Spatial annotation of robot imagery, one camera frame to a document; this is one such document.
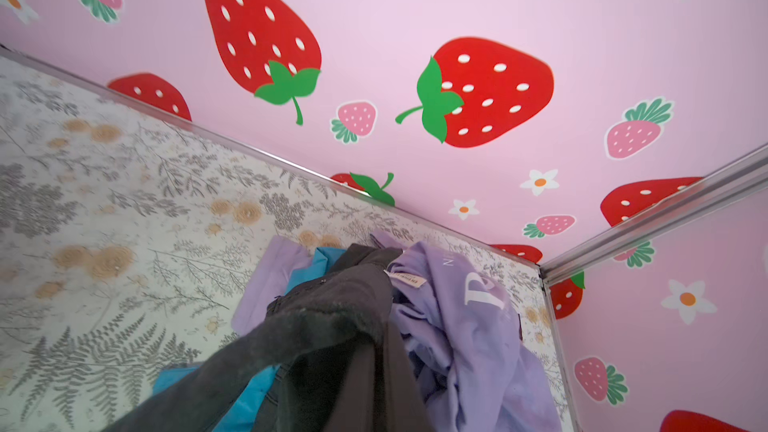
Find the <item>light lilac cloth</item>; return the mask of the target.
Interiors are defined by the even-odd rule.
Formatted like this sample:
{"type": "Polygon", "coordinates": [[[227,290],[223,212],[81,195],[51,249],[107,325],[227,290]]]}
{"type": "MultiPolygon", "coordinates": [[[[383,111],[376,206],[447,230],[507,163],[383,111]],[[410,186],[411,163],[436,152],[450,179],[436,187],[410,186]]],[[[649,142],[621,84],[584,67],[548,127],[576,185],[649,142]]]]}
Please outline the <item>light lilac cloth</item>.
{"type": "Polygon", "coordinates": [[[274,236],[246,284],[231,320],[239,336],[246,335],[263,322],[267,308],[283,295],[294,270],[309,266],[308,250],[287,238],[274,236]]]}

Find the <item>teal cloth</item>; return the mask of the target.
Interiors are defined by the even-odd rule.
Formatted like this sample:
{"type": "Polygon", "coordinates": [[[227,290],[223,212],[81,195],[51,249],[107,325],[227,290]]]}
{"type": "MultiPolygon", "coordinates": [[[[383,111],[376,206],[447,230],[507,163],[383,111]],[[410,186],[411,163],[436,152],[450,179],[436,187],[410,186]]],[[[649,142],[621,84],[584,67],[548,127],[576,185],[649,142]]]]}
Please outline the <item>teal cloth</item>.
{"type": "MultiPolygon", "coordinates": [[[[283,295],[300,284],[325,275],[344,252],[345,250],[339,247],[326,246],[316,248],[314,255],[310,256],[312,259],[311,264],[292,272],[287,290],[283,295]]],[[[259,409],[277,375],[278,369],[276,367],[269,367],[252,377],[233,405],[215,423],[214,429],[216,431],[251,430],[259,409]]]]}

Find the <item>purple cloth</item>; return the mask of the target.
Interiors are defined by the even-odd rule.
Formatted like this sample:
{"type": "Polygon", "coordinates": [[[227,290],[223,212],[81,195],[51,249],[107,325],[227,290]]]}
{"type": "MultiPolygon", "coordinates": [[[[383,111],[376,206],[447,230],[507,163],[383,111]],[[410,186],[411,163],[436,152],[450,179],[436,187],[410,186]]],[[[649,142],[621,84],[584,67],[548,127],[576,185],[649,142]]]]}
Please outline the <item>purple cloth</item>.
{"type": "Polygon", "coordinates": [[[461,254],[426,242],[403,247],[383,231],[371,238],[402,250],[386,268],[391,318],[433,427],[561,430],[546,373],[523,345],[507,290],[461,254]]]}

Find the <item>dark grey cloth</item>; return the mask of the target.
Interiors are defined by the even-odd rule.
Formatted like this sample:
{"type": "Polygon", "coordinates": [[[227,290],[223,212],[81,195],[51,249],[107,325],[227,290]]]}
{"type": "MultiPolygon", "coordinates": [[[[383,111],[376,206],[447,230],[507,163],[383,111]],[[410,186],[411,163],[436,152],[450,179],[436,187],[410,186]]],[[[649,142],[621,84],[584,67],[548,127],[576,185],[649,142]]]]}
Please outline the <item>dark grey cloth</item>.
{"type": "Polygon", "coordinates": [[[354,244],[322,277],[276,299],[254,330],[147,399],[111,431],[211,431],[258,373],[282,371],[258,431],[430,431],[387,266],[399,248],[354,244]]]}

